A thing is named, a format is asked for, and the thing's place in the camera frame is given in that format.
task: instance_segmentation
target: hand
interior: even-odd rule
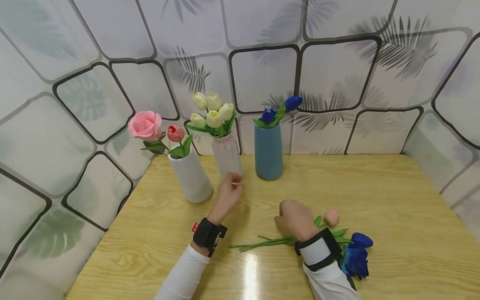
[[[297,200],[280,202],[280,215],[275,217],[275,222],[299,241],[309,240],[320,231],[315,226],[312,210]]]
[[[215,225],[222,224],[223,220],[240,202],[243,192],[243,184],[240,182],[243,176],[237,173],[228,173],[218,185],[215,203],[207,216],[207,220]]]

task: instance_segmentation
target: white tulip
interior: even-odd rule
[[[228,121],[232,117],[233,114],[233,104],[225,103],[220,109],[218,110],[218,115],[224,120]]]
[[[198,128],[205,128],[206,125],[205,118],[197,114],[192,114],[190,116],[190,122],[192,122],[193,126]]]
[[[192,99],[199,110],[207,109],[208,107],[207,97],[205,97],[202,93],[196,92],[192,96]]]
[[[222,102],[220,102],[220,98],[218,98],[217,94],[210,94],[207,96],[207,103],[208,108],[210,110],[218,111],[220,107],[222,107]]]
[[[211,110],[207,114],[207,120],[206,123],[208,126],[212,128],[217,128],[222,126],[223,120],[222,118],[218,115],[218,111],[216,110]]]

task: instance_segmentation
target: blue vase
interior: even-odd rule
[[[269,129],[255,125],[255,171],[264,180],[275,180],[282,175],[283,147],[279,124]]]

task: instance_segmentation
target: patterned wallpaper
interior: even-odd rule
[[[68,292],[153,158],[128,119],[154,110],[184,126],[197,91],[235,104],[243,155],[251,119],[301,95],[281,123],[285,154],[406,154],[480,240],[478,9],[0,0],[0,299]]]

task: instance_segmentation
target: vase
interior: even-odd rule
[[[255,172],[264,180],[275,180],[283,172],[282,131],[260,128],[255,124]]]
[[[212,183],[200,165],[197,153],[192,146],[187,156],[175,159],[169,154],[168,159],[177,175],[185,199],[192,203],[200,203],[210,197],[213,191]]]
[[[221,178],[230,172],[243,175],[239,146],[232,133],[224,137],[214,137],[212,149]]]

